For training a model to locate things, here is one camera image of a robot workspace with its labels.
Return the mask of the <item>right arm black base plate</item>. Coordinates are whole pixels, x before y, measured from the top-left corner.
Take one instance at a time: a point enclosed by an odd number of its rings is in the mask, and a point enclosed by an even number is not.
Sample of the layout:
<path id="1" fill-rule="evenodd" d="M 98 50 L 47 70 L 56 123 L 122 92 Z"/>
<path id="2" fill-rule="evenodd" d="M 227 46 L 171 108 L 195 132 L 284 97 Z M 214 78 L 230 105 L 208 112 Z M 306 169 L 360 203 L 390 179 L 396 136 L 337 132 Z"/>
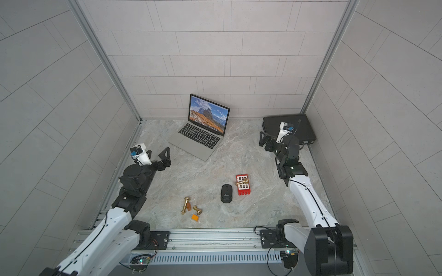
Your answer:
<path id="1" fill-rule="evenodd" d="M 263 249 L 287 247 L 286 243 L 281 240 L 277 240 L 275 230 L 261 229 L 259 234 L 261 239 L 261 247 Z"/>

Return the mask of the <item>left green circuit board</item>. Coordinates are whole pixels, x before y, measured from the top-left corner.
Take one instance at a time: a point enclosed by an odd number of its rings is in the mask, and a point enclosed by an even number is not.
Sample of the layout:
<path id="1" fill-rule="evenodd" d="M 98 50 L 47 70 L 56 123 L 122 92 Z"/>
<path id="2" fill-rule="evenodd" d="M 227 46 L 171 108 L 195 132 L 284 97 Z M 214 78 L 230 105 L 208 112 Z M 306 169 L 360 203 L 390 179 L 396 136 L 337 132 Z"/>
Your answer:
<path id="1" fill-rule="evenodd" d="M 144 272 L 153 258 L 152 254 L 141 254 L 130 260 L 130 268 L 138 273 Z"/>

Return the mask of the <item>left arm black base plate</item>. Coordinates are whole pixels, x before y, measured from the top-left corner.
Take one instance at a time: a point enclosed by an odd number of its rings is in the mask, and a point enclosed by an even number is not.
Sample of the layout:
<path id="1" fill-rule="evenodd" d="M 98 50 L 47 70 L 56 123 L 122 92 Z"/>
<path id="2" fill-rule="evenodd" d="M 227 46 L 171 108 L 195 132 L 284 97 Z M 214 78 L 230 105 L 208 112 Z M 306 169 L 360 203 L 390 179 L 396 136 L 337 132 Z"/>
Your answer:
<path id="1" fill-rule="evenodd" d="M 166 250 L 170 231 L 150 231 L 140 235 L 140 242 L 135 250 Z"/>

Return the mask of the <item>tall gold chess piece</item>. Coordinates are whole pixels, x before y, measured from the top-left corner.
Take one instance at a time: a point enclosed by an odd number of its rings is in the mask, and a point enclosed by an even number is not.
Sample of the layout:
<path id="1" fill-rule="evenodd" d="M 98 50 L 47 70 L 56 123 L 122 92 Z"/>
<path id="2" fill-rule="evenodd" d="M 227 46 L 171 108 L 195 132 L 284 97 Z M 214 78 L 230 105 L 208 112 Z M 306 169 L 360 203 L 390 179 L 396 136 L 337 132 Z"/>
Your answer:
<path id="1" fill-rule="evenodd" d="M 189 210 L 187 210 L 186 205 L 187 205 L 187 203 L 190 203 L 190 200 L 191 200 L 190 197 L 185 197 L 185 199 L 184 199 L 184 206 L 183 206 L 183 209 L 181 211 L 182 215 L 184 215 L 187 211 L 189 211 Z"/>

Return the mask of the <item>small gold chess pawn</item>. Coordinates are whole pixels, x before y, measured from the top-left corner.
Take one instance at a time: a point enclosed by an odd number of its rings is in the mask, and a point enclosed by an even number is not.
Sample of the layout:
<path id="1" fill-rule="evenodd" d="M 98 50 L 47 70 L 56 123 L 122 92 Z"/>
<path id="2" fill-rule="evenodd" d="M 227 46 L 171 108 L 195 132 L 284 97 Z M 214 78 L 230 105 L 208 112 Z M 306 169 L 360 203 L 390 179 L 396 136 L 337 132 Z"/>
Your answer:
<path id="1" fill-rule="evenodd" d="M 200 215 L 202 214 L 202 212 L 203 212 L 203 210 L 200 209 L 200 208 L 198 208 L 197 206 L 193 206 L 193 209 L 196 211 L 196 214 L 197 214 L 198 216 L 200 216 Z"/>

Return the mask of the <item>green circuit board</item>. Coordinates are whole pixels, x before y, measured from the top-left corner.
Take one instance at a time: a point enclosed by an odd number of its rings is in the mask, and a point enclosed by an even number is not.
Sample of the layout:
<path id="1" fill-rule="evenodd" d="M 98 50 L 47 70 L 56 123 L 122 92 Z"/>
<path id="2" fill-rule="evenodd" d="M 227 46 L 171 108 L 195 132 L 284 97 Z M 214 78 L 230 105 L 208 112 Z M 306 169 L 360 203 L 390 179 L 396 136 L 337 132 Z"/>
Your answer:
<path id="1" fill-rule="evenodd" d="M 141 254 L 130 260 L 130 268 L 138 273 L 144 272 L 153 258 L 152 254 Z"/>
<path id="2" fill-rule="evenodd" d="M 298 249 L 280 251 L 280 256 L 285 269 L 292 270 L 296 268 L 299 261 L 298 254 Z"/>

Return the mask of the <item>right green circuit board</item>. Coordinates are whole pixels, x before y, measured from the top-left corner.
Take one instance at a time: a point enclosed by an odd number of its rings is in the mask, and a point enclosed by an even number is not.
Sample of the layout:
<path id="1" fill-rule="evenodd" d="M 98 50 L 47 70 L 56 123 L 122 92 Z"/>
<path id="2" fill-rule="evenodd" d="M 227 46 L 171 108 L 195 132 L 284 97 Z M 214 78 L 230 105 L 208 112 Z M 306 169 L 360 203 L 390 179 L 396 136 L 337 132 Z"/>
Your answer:
<path id="1" fill-rule="evenodd" d="M 298 249 L 280 251 L 280 256 L 285 269 L 292 270 L 296 268 L 299 261 L 298 254 Z"/>

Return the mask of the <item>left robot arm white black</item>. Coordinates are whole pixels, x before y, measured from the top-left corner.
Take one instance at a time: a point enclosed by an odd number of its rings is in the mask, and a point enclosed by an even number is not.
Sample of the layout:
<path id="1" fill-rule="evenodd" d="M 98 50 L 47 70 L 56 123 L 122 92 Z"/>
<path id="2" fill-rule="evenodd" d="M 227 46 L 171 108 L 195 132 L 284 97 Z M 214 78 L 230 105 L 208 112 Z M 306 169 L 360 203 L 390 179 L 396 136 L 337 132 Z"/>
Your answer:
<path id="1" fill-rule="evenodd" d="M 157 161 L 150 159 L 151 151 L 143 143 L 131 147 L 130 155 L 134 164 L 119 177 L 123 186 L 99 226 L 57 267 L 47 267 L 41 275 L 107 276 L 133 250 L 167 248 L 168 238 L 155 237 L 150 224 L 135 217 L 146 202 L 156 172 L 170 167 L 170 148 Z"/>

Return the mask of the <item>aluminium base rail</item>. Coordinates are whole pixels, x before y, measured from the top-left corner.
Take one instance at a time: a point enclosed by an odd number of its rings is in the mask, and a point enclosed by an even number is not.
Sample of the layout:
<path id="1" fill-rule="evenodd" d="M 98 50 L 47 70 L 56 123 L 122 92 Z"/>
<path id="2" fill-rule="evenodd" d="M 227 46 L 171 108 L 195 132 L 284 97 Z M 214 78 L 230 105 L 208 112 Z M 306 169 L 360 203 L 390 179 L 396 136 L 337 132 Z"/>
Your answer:
<path id="1" fill-rule="evenodd" d="M 133 250 L 118 265 L 130 269 L 137 255 L 152 254 L 152 265 L 208 265 L 240 263 L 282 263 L 281 250 L 298 249 L 291 243 L 286 248 L 263 249 L 257 228 L 186 229 L 170 231 L 166 250 Z"/>

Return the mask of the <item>black flat case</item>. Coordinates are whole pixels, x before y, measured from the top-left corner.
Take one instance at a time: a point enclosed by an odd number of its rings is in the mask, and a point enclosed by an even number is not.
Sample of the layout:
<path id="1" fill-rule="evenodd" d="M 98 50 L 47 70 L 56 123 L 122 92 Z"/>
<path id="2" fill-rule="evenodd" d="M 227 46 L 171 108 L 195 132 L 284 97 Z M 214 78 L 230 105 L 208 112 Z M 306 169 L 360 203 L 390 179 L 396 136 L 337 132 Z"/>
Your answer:
<path id="1" fill-rule="evenodd" d="M 263 118 L 262 129 L 265 133 L 277 137 L 280 132 L 280 123 L 290 123 L 297 126 L 299 120 L 300 124 L 295 136 L 302 141 L 303 144 L 313 144 L 317 137 L 306 115 L 267 116 Z"/>

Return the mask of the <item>black wireless mouse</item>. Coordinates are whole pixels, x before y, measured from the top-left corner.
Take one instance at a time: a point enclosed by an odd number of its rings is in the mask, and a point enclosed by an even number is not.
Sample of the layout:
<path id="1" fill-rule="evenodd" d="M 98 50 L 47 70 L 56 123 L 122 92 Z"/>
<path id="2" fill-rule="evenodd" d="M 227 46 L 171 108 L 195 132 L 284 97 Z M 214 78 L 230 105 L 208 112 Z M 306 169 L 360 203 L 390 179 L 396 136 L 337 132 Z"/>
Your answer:
<path id="1" fill-rule="evenodd" d="M 233 187 L 230 184 L 224 184 L 221 188 L 221 201 L 228 204 L 233 199 Z"/>

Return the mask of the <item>silver laptop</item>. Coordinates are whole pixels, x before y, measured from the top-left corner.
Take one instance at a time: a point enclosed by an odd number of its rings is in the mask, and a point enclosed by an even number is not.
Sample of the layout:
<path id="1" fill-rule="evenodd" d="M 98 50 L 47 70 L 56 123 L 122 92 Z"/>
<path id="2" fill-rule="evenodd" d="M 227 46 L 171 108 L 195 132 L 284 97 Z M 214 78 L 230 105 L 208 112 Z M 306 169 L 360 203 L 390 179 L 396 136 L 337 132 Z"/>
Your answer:
<path id="1" fill-rule="evenodd" d="M 229 115 L 230 108 L 191 94 L 188 121 L 168 142 L 207 161 L 225 136 Z"/>

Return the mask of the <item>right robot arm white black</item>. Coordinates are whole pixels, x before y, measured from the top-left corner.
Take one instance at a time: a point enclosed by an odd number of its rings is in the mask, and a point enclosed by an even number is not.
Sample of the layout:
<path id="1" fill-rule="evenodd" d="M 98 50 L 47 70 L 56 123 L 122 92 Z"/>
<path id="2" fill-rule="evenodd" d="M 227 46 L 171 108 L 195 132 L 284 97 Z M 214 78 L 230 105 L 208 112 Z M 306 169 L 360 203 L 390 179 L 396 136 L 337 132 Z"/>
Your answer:
<path id="1" fill-rule="evenodd" d="M 279 220 L 278 244 L 291 243 L 303 253 L 312 276 L 341 276 L 353 272 L 353 233 L 340 225 L 314 190 L 303 164 L 299 161 L 300 143 L 296 136 L 300 122 L 280 123 L 278 136 L 260 132 L 259 145 L 275 154 L 279 178 L 296 197 L 307 226 L 298 220 Z"/>

